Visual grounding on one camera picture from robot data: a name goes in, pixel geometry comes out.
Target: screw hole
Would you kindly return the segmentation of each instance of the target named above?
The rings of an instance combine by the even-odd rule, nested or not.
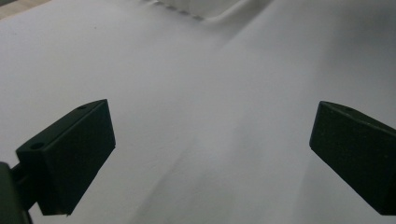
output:
[[[36,150],[44,146],[44,143],[34,143],[30,146],[31,149]]]

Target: white surface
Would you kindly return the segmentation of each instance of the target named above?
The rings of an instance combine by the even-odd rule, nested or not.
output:
[[[117,148],[70,217],[35,223],[395,223],[309,148],[318,102],[396,127],[396,2],[247,2],[200,21],[53,0],[0,22],[1,160],[107,98]]]

